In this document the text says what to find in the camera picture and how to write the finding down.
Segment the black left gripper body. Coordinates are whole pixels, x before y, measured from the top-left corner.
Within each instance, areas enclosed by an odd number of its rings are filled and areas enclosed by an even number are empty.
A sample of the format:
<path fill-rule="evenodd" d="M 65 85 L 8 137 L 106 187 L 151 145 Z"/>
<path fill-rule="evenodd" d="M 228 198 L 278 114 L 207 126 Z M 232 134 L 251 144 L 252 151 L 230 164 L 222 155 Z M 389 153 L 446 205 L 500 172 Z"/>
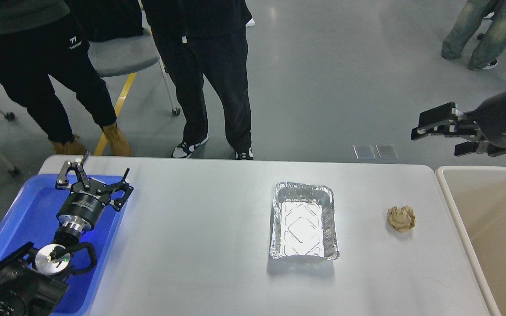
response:
<path fill-rule="evenodd" d="M 105 206 L 111 201 L 112 191 L 104 190 L 107 184 L 99 179 L 90 178 L 89 182 L 89 189 L 82 182 L 77 182 L 70 188 L 70 194 L 56 215 L 60 226 L 74 223 L 77 230 L 95 228 Z"/>

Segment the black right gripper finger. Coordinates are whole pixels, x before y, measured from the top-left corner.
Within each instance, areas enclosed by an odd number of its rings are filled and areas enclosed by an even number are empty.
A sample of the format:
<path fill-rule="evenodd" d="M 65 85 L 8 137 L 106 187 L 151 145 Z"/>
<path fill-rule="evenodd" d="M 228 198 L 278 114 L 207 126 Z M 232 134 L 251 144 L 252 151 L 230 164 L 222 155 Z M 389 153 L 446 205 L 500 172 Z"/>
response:
<path fill-rule="evenodd" d="M 506 154 L 506 147 L 498 147 L 486 140 L 482 141 L 467 141 L 461 144 L 458 144 L 454 148 L 454 156 L 460 157 L 467 154 L 488 154 L 490 157 L 496 157 L 500 155 Z"/>
<path fill-rule="evenodd" d="M 412 129 L 410 139 L 426 136 L 456 137 L 474 141 L 477 124 L 470 114 L 462 112 L 454 102 L 442 104 L 419 115 L 418 125 Z"/>

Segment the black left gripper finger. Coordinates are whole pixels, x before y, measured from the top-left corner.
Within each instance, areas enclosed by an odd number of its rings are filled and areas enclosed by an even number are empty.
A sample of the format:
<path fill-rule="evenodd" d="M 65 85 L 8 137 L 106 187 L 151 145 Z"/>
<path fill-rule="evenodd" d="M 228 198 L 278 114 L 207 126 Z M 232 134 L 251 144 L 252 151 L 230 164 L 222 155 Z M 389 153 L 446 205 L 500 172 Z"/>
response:
<path fill-rule="evenodd" d="M 130 171 L 130 168 L 127 168 L 125 170 L 125 173 L 124 173 L 123 177 L 121 178 L 121 181 L 119 181 L 117 183 L 110 184 L 110 185 L 106 185 L 103 188 L 100 188 L 97 190 L 97 196 L 101 196 L 101 197 L 104 197 L 105 194 L 109 194 L 110 196 L 112 196 L 114 193 L 119 192 L 119 191 L 122 191 L 124 193 L 120 198 L 117 198 L 117 199 L 109 198 L 107 200 L 106 203 L 108 205 L 110 205 L 112 208 L 114 208 L 115 210 L 121 210 L 124 207 L 124 205 L 126 204 L 127 200 L 129 199 L 130 195 L 132 194 L 132 192 L 134 191 L 134 187 L 131 186 L 127 182 L 127 176 L 128 176 L 129 171 Z"/>
<path fill-rule="evenodd" d="M 81 185 L 82 190 L 88 192 L 90 190 L 90 179 L 84 170 L 84 163 L 90 156 L 90 151 L 86 151 L 86 153 L 82 156 L 82 158 L 77 161 L 66 161 L 64 162 L 60 172 L 58 173 L 58 177 L 55 181 L 55 188 L 57 190 L 72 190 L 75 185 L 78 185 L 77 190 L 80 190 L 79 185 Z M 72 183 L 68 180 L 69 172 L 74 172 L 76 175 L 77 182 Z"/>

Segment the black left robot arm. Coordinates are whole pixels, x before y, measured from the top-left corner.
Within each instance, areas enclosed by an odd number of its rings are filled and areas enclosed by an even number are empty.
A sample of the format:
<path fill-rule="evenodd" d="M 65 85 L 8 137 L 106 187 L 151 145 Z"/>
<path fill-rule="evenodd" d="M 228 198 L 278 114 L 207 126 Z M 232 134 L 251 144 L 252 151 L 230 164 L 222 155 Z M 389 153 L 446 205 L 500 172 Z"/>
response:
<path fill-rule="evenodd" d="M 0 316 L 79 316 L 92 302 L 134 188 L 93 176 L 88 158 L 23 186 L 0 224 Z"/>

